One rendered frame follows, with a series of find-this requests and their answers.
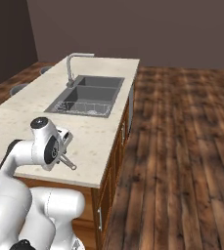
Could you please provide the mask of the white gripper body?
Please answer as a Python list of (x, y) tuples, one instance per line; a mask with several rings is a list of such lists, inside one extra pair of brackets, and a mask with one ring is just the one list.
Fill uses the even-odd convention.
[(72, 133), (71, 133), (69, 130), (67, 130), (67, 129), (59, 129), (59, 130), (58, 130), (58, 133), (60, 134), (60, 137), (61, 137), (62, 142), (63, 142), (63, 144), (64, 144), (64, 150), (65, 150), (64, 153), (67, 153), (67, 152), (66, 152), (66, 149), (67, 149), (69, 143), (72, 141), (73, 135), (72, 135)]

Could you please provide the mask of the grey double sink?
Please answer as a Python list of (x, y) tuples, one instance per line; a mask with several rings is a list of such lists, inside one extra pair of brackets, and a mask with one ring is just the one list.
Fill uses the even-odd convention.
[[(56, 97), (56, 99), (45, 109), (45, 112), (69, 114), (54, 110), (55, 105), (58, 102), (63, 101), (81, 102), (89, 104), (109, 104), (111, 106), (112, 111), (112, 107), (115, 103), (123, 81), (124, 79), (122, 77), (79, 75), (76, 77), (73, 87), (66, 87)], [(108, 118), (110, 116), (111, 111), (106, 116), (80, 116)]]

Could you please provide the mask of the wooden cupboard door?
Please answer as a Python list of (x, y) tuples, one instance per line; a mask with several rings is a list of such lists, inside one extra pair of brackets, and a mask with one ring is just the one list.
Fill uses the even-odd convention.
[(121, 164), (121, 156), (122, 156), (122, 150), (123, 150), (123, 145), (121, 144), (121, 127), (122, 127), (122, 123), (119, 126), (119, 132), (116, 137), (116, 143), (115, 143), (115, 147), (113, 151), (112, 191), (116, 190), (117, 176), (118, 176), (119, 167)]
[(106, 177), (103, 179), (98, 199), (98, 208), (102, 208), (102, 223), (103, 230), (99, 231), (99, 214), (98, 215), (98, 236), (99, 236), (99, 250), (102, 250), (104, 240), (106, 237), (107, 225), (109, 222), (109, 216), (112, 209), (112, 169), (109, 169), (106, 173)]

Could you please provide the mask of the grey metal tap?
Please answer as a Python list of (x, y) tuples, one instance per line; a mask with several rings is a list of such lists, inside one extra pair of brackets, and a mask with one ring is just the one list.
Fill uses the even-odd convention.
[(67, 87), (72, 88), (74, 85), (73, 76), (71, 75), (71, 60), (74, 57), (81, 58), (94, 58), (95, 54), (93, 53), (72, 53), (67, 56)]

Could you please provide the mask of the grey round stool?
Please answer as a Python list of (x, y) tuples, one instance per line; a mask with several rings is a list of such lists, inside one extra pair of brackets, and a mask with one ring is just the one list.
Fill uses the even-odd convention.
[(43, 73), (45, 73), (47, 70), (49, 70), (52, 66), (49, 65), (49, 66), (43, 66), (41, 69), (40, 69), (40, 75), (42, 75)]
[(26, 87), (29, 83), (22, 83), (19, 84), (17, 86), (14, 86), (11, 90), (10, 90), (10, 97), (12, 97), (13, 95), (15, 95), (17, 92), (19, 92), (21, 89), (23, 89), (24, 87)]

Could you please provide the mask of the grey dishwasher front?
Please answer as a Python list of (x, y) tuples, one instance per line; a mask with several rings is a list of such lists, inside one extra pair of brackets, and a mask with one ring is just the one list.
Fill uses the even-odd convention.
[(128, 134), (131, 131), (132, 119), (133, 119), (133, 102), (134, 102), (134, 83), (131, 85), (129, 92), (129, 116), (128, 116)]

